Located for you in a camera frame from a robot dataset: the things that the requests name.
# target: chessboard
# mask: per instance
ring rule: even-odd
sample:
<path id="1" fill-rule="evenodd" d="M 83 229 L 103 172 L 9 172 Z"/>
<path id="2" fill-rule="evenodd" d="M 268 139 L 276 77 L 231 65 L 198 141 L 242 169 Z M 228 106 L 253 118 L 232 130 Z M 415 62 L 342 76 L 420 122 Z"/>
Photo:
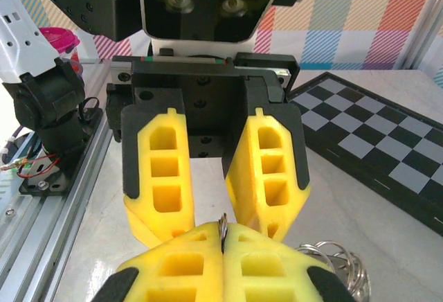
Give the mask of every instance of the chessboard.
<path id="1" fill-rule="evenodd" d="M 288 100 L 308 148 L 443 236 L 443 125 L 328 72 Z"/>

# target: yellow foam pad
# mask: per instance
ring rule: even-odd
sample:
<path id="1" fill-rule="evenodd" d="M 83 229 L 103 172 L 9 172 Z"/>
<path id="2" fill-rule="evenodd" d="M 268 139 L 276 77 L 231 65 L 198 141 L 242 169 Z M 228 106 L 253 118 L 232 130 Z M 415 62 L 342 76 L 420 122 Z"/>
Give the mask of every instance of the yellow foam pad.
<path id="1" fill-rule="evenodd" d="M 282 241 L 311 190 L 299 189 L 296 166 L 291 132 L 257 108 L 226 176 L 237 222 Z"/>
<path id="2" fill-rule="evenodd" d="M 240 224 L 228 225 L 224 252 L 225 302 L 321 302 L 307 273 L 320 261 Z"/>
<path id="3" fill-rule="evenodd" d="M 322 262 L 240 224 L 203 224 L 122 264 L 139 273 L 125 302 L 321 302 L 307 269 Z"/>
<path id="4" fill-rule="evenodd" d="M 138 198 L 124 197 L 132 233 L 149 248 L 195 226 L 186 118 L 169 108 L 138 133 Z"/>
<path id="5" fill-rule="evenodd" d="M 222 302 L 223 258 L 217 223 L 203 224 L 122 264 L 138 276 L 126 302 Z"/>

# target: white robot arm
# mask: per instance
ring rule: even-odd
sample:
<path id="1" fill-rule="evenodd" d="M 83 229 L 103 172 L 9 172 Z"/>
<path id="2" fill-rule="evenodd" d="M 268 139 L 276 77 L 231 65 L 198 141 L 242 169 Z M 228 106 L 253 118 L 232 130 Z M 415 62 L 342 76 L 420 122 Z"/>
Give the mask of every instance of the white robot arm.
<path id="1" fill-rule="evenodd" d="M 21 83 L 55 67 L 57 51 L 40 33 L 20 0 L 0 0 L 0 78 Z"/>

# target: plaid cloth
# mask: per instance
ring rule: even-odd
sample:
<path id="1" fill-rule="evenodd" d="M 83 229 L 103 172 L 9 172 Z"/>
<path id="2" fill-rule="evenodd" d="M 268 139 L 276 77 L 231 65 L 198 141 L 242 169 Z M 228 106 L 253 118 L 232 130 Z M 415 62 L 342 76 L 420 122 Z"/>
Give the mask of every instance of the plaid cloth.
<path id="1" fill-rule="evenodd" d="M 38 26 L 74 30 L 82 41 L 80 58 L 146 54 L 149 38 L 144 33 L 111 42 L 79 30 L 49 0 L 21 1 Z M 302 69 L 398 69 L 426 2 L 303 0 L 292 8 L 272 7 L 259 26 L 255 51 L 294 55 Z M 438 74 L 441 84 L 443 69 Z"/>

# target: metal rail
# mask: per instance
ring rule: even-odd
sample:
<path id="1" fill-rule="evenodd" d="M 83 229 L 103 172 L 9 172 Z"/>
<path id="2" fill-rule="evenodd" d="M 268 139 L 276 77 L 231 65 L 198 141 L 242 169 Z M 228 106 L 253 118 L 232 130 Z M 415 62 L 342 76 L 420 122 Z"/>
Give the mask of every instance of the metal rail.
<path id="1" fill-rule="evenodd" d="M 104 108 L 109 62 L 89 68 L 87 93 Z M 21 195 L 22 180 L 11 172 L 0 174 L 0 301 L 51 301 L 110 141 L 103 116 L 68 195 Z"/>
<path id="2" fill-rule="evenodd" d="M 405 54 L 401 69 L 417 69 L 443 25 L 443 0 L 433 0 Z"/>

